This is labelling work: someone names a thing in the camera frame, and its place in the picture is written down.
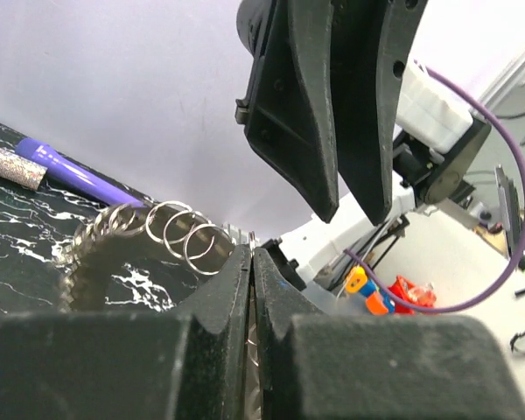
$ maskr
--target purple tube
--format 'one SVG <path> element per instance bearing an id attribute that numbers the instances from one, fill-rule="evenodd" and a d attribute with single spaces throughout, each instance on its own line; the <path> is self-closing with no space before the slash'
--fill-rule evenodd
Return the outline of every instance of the purple tube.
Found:
<path id="1" fill-rule="evenodd" d="M 64 159 L 51 146 L 34 138 L 26 137 L 19 142 L 16 154 L 46 167 L 47 176 L 110 206 L 132 204 L 141 207 L 144 205 L 139 199 Z"/>

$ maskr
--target black marble surface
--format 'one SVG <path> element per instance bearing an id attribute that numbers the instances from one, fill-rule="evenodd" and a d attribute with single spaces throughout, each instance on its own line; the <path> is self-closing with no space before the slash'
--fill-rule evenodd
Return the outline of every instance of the black marble surface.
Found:
<path id="1" fill-rule="evenodd" d="M 24 135 L 0 124 L 0 147 L 13 151 L 22 138 Z M 52 259 L 71 241 L 76 228 L 101 208 L 101 204 L 46 179 L 32 192 L 0 178 L 0 316 L 56 310 L 61 273 L 51 264 Z M 183 265 L 139 260 L 113 274 L 108 309 L 165 311 L 193 293 L 201 282 Z"/>

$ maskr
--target glitter handle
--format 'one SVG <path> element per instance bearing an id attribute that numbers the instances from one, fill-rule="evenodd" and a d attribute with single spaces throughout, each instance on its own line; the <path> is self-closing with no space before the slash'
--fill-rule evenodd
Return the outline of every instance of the glitter handle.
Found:
<path id="1" fill-rule="evenodd" d="M 37 191 L 46 168 L 0 147 L 0 177 Z"/>

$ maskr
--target metal spiral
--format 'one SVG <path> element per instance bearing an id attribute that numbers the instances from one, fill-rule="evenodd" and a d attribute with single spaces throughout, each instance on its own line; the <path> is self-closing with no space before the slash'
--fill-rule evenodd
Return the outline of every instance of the metal spiral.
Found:
<path id="1" fill-rule="evenodd" d="M 60 283 L 60 309 L 101 309 L 110 275 L 132 260 L 179 261 L 209 277 L 220 271 L 234 247 L 223 227 L 179 201 L 109 207 L 78 228 L 56 258 L 57 267 L 68 268 Z M 201 268 L 202 262 L 208 268 Z"/>

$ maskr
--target screw hole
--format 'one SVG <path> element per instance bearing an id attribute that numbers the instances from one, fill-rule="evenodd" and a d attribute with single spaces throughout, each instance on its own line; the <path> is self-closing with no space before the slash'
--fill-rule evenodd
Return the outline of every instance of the screw hole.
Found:
<path id="1" fill-rule="evenodd" d="M 397 79 L 401 79 L 404 73 L 404 63 L 400 60 L 395 61 L 393 64 L 393 74 Z"/>

